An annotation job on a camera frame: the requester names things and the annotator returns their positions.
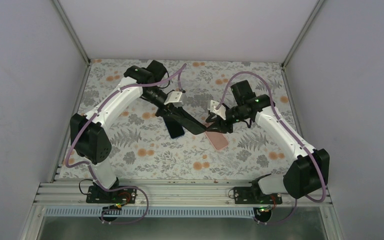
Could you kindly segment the pink phone case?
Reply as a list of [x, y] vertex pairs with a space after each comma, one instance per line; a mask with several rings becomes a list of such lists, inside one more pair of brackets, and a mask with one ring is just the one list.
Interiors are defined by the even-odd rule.
[[205, 135], [216, 151], [221, 151], [229, 145], [228, 139], [222, 133], [207, 131]]

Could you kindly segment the black phone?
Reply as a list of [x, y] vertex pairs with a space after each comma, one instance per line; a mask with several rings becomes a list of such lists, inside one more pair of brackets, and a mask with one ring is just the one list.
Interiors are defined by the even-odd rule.
[[207, 127], [204, 124], [195, 119], [182, 107], [170, 109], [168, 113], [164, 114], [164, 117], [176, 122], [193, 135], [203, 134], [207, 131]]

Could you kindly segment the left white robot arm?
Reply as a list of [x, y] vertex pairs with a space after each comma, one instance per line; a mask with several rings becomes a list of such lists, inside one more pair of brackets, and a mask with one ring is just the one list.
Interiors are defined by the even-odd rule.
[[123, 74], [119, 84], [97, 106], [84, 115], [74, 114], [70, 119], [69, 152], [76, 153], [84, 160], [69, 164], [67, 168], [87, 165], [96, 185], [100, 187], [99, 196], [111, 203], [119, 197], [118, 178], [112, 170], [108, 156], [112, 150], [107, 135], [117, 117], [136, 99], [144, 98], [159, 109], [165, 110], [180, 102], [171, 102], [173, 93], [165, 93], [160, 85], [174, 77], [179, 78], [186, 68], [183, 64], [179, 70], [164, 78], [167, 69], [153, 60], [146, 68], [131, 66]]

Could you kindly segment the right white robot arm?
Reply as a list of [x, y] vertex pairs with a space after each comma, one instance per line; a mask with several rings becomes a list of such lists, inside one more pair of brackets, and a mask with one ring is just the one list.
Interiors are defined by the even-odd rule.
[[308, 197], [321, 190], [321, 201], [326, 197], [330, 156], [325, 149], [316, 149], [301, 137], [279, 113], [271, 96], [256, 95], [247, 80], [231, 86], [236, 105], [229, 108], [224, 103], [209, 100], [207, 109], [209, 132], [232, 133], [233, 125], [244, 122], [256, 124], [265, 130], [281, 149], [290, 166], [285, 174], [270, 173], [254, 181], [251, 198], [258, 204], [269, 199], [270, 194], [288, 194], [294, 199]]

